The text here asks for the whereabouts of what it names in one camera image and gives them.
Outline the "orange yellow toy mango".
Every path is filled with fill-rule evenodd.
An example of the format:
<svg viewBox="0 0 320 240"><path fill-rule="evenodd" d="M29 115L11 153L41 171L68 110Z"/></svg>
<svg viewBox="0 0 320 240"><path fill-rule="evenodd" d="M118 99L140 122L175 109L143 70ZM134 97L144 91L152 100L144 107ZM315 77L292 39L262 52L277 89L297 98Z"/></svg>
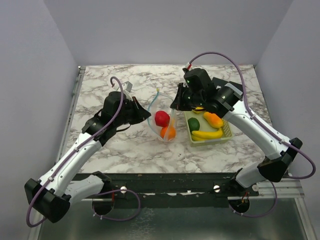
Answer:
<svg viewBox="0 0 320 240"><path fill-rule="evenodd" d="M210 113L210 112L205 112L203 114L203 118L208 122L208 124L215 128L215 129L220 129L224 126L223 120L218 117L215 113Z"/></svg>

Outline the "green perforated plastic basket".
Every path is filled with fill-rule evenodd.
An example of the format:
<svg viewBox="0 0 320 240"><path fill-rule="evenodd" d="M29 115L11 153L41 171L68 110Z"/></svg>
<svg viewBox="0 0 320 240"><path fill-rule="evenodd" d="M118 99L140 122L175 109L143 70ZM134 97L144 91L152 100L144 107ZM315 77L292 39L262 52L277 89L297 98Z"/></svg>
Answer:
<svg viewBox="0 0 320 240"><path fill-rule="evenodd" d="M223 121L223 126L221 127L222 131L222 136L220 138L213 138L213 139L201 139L197 138L197 140L193 140L192 138L192 133L190 131L190 125L188 123L188 120L190 118L195 118L199 122L199 130L203 132L217 132L219 129L218 128L213 128L208 121L203 117L203 112L202 113L194 113L192 111L185 111L184 112L184 118L186 122L186 129L188 133L188 138L190 141L190 145L193 147L196 146L205 146L205 145L215 145L215 144L223 144L229 141L230 139L233 138L234 134L233 131L230 127L229 122L226 120L222 119Z"/></svg>

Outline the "red toy apple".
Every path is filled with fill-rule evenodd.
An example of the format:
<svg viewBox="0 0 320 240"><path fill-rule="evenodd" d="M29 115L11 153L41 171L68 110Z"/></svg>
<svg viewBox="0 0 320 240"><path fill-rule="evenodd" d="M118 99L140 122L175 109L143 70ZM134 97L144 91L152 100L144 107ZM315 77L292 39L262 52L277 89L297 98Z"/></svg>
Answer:
<svg viewBox="0 0 320 240"><path fill-rule="evenodd" d="M159 110L154 116L155 124L158 127L167 127L170 123L170 116L163 110Z"/></svg>

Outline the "green toy avocado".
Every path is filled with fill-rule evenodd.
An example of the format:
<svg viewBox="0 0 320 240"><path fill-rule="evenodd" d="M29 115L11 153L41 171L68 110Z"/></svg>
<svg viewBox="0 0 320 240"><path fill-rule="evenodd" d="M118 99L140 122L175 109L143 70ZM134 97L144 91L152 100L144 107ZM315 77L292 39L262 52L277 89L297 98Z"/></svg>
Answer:
<svg viewBox="0 0 320 240"><path fill-rule="evenodd" d="M189 131L199 131L200 130L200 122L197 118L191 117L187 120Z"/></svg>

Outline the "orange toy orange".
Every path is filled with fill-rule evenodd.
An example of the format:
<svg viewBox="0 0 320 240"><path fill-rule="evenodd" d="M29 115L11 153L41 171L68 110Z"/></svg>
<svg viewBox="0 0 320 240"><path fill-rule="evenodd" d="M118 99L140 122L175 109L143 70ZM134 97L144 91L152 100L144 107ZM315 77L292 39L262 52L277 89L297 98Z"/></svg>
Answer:
<svg viewBox="0 0 320 240"><path fill-rule="evenodd" d="M173 126L163 127L160 131L160 136L166 141L173 140L176 137L176 128Z"/></svg>

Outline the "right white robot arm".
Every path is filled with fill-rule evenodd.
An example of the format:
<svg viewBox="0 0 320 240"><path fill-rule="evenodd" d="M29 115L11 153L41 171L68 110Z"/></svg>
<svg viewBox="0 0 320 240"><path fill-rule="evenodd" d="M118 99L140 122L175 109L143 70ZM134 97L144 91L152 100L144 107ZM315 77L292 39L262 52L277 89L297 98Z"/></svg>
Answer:
<svg viewBox="0 0 320 240"><path fill-rule="evenodd" d="M217 88L207 71L201 68L186 70L183 77L185 83L178 84L176 97L170 105L172 109L191 111L202 107L236 126L265 154L261 163L236 173L229 184L230 191L240 196L257 182L279 182L302 147L302 141L297 137L289 139L246 109L243 92L236 84L225 81Z"/></svg>

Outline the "clear zip top bag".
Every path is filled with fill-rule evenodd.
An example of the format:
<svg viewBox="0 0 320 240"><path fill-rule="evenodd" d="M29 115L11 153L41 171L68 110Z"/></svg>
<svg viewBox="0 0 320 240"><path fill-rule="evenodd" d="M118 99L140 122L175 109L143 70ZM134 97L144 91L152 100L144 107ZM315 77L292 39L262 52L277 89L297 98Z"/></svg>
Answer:
<svg viewBox="0 0 320 240"><path fill-rule="evenodd" d="M156 88L156 94L147 108L151 114L147 123L163 142L171 142L177 135L177 111L171 108L172 103L171 96Z"/></svg>

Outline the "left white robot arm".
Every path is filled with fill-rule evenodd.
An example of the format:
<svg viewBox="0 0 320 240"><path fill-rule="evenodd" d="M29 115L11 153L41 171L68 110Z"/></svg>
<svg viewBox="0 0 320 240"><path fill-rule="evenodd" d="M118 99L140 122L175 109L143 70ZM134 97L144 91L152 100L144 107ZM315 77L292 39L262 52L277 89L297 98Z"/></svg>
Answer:
<svg viewBox="0 0 320 240"><path fill-rule="evenodd" d="M71 181L87 160L118 132L118 127L139 124L150 116L135 97L126 97L119 91L109 93L103 107L86 121L67 153L38 180L31 178L25 183L27 213L35 209L44 219L56 223L72 203L95 194L106 197L111 190L111 180L99 171L76 186L71 186Z"/></svg>

